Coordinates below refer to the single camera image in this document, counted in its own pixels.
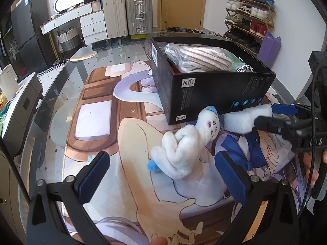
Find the black box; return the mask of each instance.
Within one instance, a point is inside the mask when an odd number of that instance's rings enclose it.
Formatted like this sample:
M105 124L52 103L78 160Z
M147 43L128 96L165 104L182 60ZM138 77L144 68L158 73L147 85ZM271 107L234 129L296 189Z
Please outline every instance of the black box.
M199 112L210 105L214 106L220 115L257 106L276 74L234 42L214 36L192 35L179 33L175 37L170 33L168 37L151 38L152 75L168 124L196 120ZM256 73L174 73L157 42L224 48L251 65Z

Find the purple bag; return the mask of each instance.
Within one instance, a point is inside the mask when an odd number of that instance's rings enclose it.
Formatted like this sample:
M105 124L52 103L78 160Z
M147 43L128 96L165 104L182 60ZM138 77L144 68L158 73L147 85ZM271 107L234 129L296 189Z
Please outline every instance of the purple bag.
M277 58L281 46L281 37L275 38L270 32L267 32L262 41L257 58L271 68Z

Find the blue gripper pad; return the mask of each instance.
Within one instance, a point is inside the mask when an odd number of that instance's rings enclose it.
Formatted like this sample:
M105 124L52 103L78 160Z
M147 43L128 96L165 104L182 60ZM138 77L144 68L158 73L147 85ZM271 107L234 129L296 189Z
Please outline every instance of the blue gripper pad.
M110 167L110 156L100 151L87 166L84 166L76 176L74 189L80 204L91 201L96 189Z
M216 154L215 166L235 202L244 206L251 191L250 177L247 172L241 166L236 165L225 151Z
M293 105L273 104L271 110L273 113L293 116L298 113L298 109Z

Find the white suitcase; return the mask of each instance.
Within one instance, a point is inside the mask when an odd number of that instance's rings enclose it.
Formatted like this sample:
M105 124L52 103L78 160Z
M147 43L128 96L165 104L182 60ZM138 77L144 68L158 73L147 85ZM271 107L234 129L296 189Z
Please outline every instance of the white suitcase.
M108 38L128 35L125 0L103 0L103 14Z

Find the white wall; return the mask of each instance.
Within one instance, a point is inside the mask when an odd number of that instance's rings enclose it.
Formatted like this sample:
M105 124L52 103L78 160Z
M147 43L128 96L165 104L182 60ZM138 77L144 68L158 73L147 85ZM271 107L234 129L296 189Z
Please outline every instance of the white wall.
M224 19L227 0L206 0L203 27L218 33L227 31ZM275 30L282 47L274 63L277 78L297 99L311 75L308 59L322 50L326 24L311 0L275 0Z

